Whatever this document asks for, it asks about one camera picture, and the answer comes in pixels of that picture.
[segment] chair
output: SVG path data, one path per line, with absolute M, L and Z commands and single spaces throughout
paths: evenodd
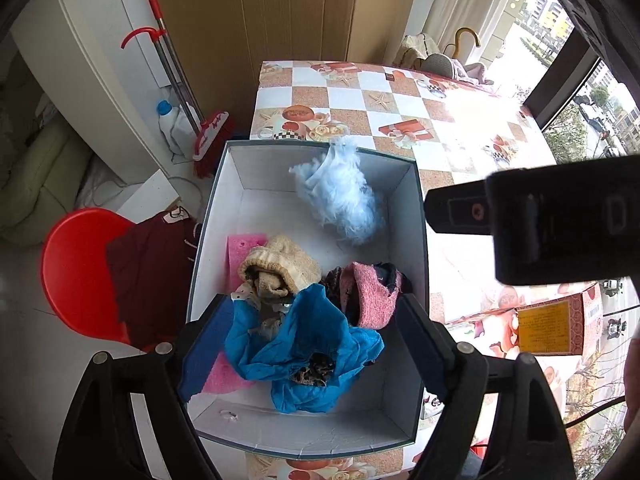
M 40 277 L 58 317 L 82 335 L 129 344 L 118 320 L 106 247 L 134 225 L 107 209 L 73 211 L 47 236 Z

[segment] blue tissue paper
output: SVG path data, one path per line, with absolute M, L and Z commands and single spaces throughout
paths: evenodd
M 259 326 L 258 311 L 246 301 L 234 301 L 234 321 L 225 340 L 226 356 L 242 378 L 272 381 L 271 400 L 283 413 L 328 412 L 364 364 L 376 359 L 384 348 L 375 330 L 350 327 L 318 283 L 296 296 L 280 332 L 271 342 L 254 330 Z M 335 361 L 327 386 L 291 381 L 289 378 L 316 352 Z

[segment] white fluffy feather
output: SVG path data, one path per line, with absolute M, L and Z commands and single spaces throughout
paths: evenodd
M 309 203 L 321 225 L 337 227 L 356 245 L 366 242 L 383 225 L 376 197 L 360 171 L 356 146 L 332 139 L 321 160 L 289 169 L 296 176 L 296 192 Z

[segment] window frame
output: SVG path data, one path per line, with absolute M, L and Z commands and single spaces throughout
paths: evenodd
M 556 59 L 524 101 L 541 130 L 545 130 L 576 95 L 600 62 L 574 27 Z

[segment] starfish print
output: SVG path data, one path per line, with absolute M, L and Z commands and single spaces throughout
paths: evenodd
M 335 82 L 342 82 L 345 86 L 351 87 L 351 81 L 353 81 L 354 77 L 349 77 L 345 73 L 338 75 L 337 77 L 332 78 Z
M 389 100 L 389 98 L 384 93 L 382 93 L 382 92 L 371 92 L 369 94 L 369 96 L 371 97 L 374 106 L 380 105 L 385 110 L 389 110 L 389 105 L 392 102 Z

